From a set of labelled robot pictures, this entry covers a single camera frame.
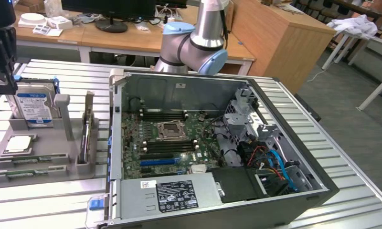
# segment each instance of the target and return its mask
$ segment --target warning label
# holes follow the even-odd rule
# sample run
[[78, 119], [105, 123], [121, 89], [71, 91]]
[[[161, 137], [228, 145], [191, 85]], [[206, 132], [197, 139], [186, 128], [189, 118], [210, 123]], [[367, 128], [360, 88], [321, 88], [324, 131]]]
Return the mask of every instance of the warning label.
[[34, 123], [48, 123], [52, 120], [50, 107], [46, 105], [47, 94], [19, 93], [18, 100], [26, 120]]
[[161, 212], [198, 208], [197, 195], [190, 180], [157, 184]]

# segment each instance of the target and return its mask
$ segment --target slatted metal surface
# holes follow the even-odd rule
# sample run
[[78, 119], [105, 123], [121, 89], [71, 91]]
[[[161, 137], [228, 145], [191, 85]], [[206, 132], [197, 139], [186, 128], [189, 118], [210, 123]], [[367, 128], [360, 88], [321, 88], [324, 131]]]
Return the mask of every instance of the slatted metal surface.
[[[109, 76], [113, 67], [43, 60], [32, 60], [22, 66], [18, 74], [24, 77], [58, 76], [62, 93], [71, 95], [68, 108], [72, 118], [82, 116], [87, 90], [95, 92], [95, 116], [101, 119], [97, 174], [90, 180], [0, 188], [0, 228], [42, 228], [43, 225], [46, 228], [85, 228], [86, 202], [90, 197], [103, 194], [106, 188]], [[304, 112], [284, 86], [266, 78], [258, 78], [257, 82], [341, 189], [324, 206], [306, 211], [292, 224], [281, 228], [382, 229], [382, 193], [318, 123]], [[273, 123], [265, 108], [260, 110], [268, 122]], [[6, 97], [2, 96], [0, 141], [11, 114]]]

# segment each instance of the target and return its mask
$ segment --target green circuit board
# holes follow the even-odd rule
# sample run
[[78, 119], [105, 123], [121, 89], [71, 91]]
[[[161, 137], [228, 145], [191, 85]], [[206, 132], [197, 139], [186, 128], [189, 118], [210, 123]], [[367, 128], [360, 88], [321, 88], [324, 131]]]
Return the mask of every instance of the green circuit board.
[[[211, 119], [203, 122], [198, 120], [201, 113], [190, 113], [189, 119], [182, 122], [186, 132], [185, 140], [197, 140], [199, 149], [190, 152], [174, 153], [177, 164], [159, 166], [141, 166], [141, 155], [143, 151], [143, 141], [158, 142], [159, 129], [158, 124], [162, 122], [146, 122], [141, 120], [139, 114], [123, 113], [123, 176], [125, 179], [153, 177], [161, 175], [183, 175], [190, 173], [191, 165], [206, 164], [207, 168], [220, 167], [220, 145], [213, 134], [203, 134], [205, 127]], [[142, 173], [142, 169], [150, 168], [151, 172]]]

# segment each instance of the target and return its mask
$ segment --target monitor stand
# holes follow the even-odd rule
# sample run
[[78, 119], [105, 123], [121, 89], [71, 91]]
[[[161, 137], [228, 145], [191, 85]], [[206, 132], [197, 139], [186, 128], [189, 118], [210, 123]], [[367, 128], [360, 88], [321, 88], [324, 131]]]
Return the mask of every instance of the monitor stand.
[[113, 16], [110, 19], [97, 21], [95, 26], [105, 32], [121, 33], [127, 31], [127, 25], [125, 22], [115, 21]]

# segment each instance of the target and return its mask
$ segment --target open computer tower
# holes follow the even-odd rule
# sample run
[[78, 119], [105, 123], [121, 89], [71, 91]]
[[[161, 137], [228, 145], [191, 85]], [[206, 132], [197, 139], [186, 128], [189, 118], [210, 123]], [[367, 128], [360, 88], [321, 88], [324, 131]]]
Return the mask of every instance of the open computer tower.
[[272, 228], [338, 192], [264, 78], [111, 74], [111, 228]]

